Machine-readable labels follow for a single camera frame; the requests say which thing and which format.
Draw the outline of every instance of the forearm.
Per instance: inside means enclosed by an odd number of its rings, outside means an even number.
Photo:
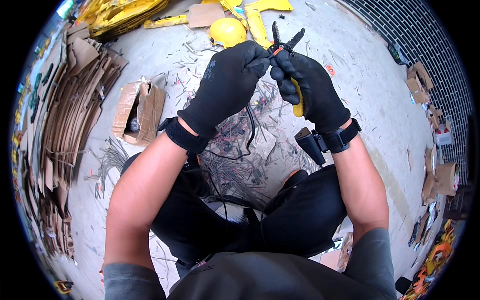
[[[354,243],[371,229],[388,229],[385,185],[360,135],[350,141],[347,150],[333,153],[332,157],[343,202],[354,227]]]
[[[162,133],[121,176],[108,206],[105,265],[153,268],[148,232],[186,160],[187,151]]]

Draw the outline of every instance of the yellow handle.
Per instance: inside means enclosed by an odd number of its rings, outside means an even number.
[[[297,89],[297,95],[300,98],[300,103],[293,106],[293,114],[295,115],[295,117],[300,118],[300,117],[303,117],[303,96],[301,95],[301,91],[300,91],[300,87],[299,87],[298,82],[293,78],[292,78],[292,82],[295,85],[295,88]]]

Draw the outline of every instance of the leg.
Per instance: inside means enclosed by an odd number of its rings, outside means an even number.
[[[138,155],[127,160],[122,174]],[[204,184],[200,172],[181,171],[152,224],[152,231],[187,269],[224,247],[240,231],[200,200],[198,193]]]
[[[309,175],[272,201],[283,204],[263,220],[270,252],[311,257],[334,244],[332,236],[347,216],[334,165]]]

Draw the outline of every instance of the cardboard box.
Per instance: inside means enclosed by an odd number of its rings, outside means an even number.
[[[420,220],[420,228],[415,238],[415,243],[420,243],[421,238],[423,238],[423,231],[425,229],[425,224],[427,223],[428,217],[430,217],[430,212],[426,212]]]
[[[430,103],[427,113],[429,115],[429,120],[432,123],[433,130],[439,129],[440,126],[440,119],[439,117],[443,115],[443,112],[441,109],[436,109],[435,105]]]
[[[425,151],[425,170],[427,173],[435,174],[435,166],[437,164],[437,152],[433,149]]]
[[[445,124],[440,124],[438,129],[435,130],[435,134],[438,145],[453,144],[452,127],[449,121],[445,121]]]
[[[408,71],[407,78],[407,86],[415,103],[427,103],[430,100],[428,90],[433,88],[433,82],[420,61]]]
[[[458,171],[456,162],[437,166],[435,170],[435,176],[438,178],[437,193],[455,196],[458,188]]]
[[[112,125],[112,134],[135,146],[148,146],[157,134],[165,92],[148,81],[137,81],[122,88]],[[139,132],[127,129],[130,114],[136,113]]]
[[[431,172],[427,173],[427,178],[423,182],[423,188],[421,190],[421,198],[423,200],[423,204],[430,204],[435,201],[435,197],[437,195],[438,189],[438,179],[435,175]]]

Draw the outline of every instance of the black work glove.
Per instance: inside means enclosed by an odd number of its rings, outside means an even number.
[[[316,60],[297,52],[292,57],[282,50],[270,63],[270,75],[276,80],[280,95],[291,104],[300,102],[290,78],[297,80],[303,96],[303,115],[315,124],[318,133],[334,131],[350,119],[350,111],[340,101],[330,76]]]
[[[213,138],[215,127],[242,110],[265,75],[268,52],[253,41],[227,48],[214,56],[190,105],[177,111],[199,136]]]

